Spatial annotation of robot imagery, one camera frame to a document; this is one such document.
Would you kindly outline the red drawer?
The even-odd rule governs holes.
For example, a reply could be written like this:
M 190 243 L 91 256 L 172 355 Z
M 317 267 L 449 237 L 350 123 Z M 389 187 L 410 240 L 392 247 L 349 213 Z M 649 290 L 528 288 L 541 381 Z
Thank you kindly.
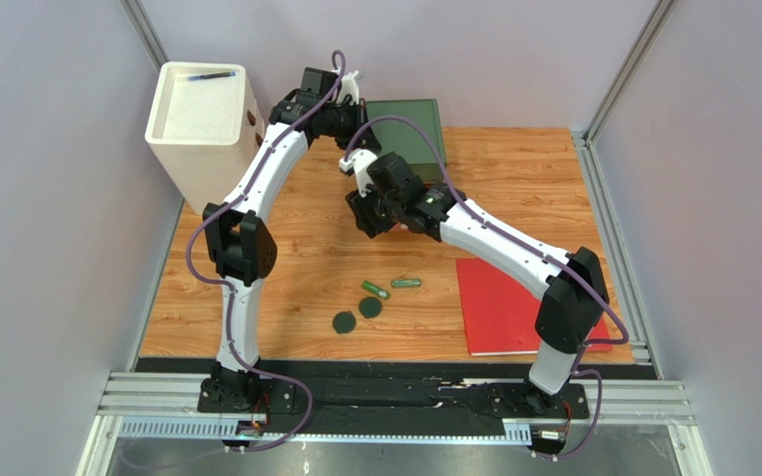
M 411 229 L 404 223 L 395 223 L 391 229 L 391 232 L 411 232 Z

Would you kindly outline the green top drawer unit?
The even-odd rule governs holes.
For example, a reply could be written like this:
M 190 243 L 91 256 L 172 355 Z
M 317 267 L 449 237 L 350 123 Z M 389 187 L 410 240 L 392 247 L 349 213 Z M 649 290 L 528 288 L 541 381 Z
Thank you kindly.
M 446 166 L 441 113 L 435 98 L 368 101 L 366 112 L 369 119 L 381 116 L 409 119 L 430 139 Z M 402 157 L 424 183 L 444 180 L 431 146 L 413 127 L 400 121 L 383 121 L 373 125 L 370 130 L 381 145 L 381 156 L 395 153 Z

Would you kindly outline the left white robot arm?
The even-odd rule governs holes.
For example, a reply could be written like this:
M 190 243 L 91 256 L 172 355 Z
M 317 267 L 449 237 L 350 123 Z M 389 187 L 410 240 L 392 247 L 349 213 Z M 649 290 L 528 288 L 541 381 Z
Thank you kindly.
M 247 396 L 258 388 L 253 367 L 260 354 L 258 309 L 264 280 L 278 254 L 267 227 L 275 198 L 286 179 L 321 137 L 344 148 L 367 121 L 363 99 L 348 93 L 339 101 L 291 92 L 273 109 L 258 154 L 221 204 L 209 204 L 203 231 L 209 259 L 223 288 L 223 329 L 212 381 Z

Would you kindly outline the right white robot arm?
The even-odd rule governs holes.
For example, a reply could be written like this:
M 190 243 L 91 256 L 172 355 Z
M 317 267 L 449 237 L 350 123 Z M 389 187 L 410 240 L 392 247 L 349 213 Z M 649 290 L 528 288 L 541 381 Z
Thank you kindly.
M 528 381 L 543 395 L 559 394 L 585 341 L 609 305 L 600 260 L 537 241 L 487 213 L 447 180 L 425 184 L 400 156 L 358 149 L 340 170 L 357 189 L 346 200 L 357 227 L 374 238 L 396 224 L 460 248 L 502 271 L 540 302 L 541 342 Z

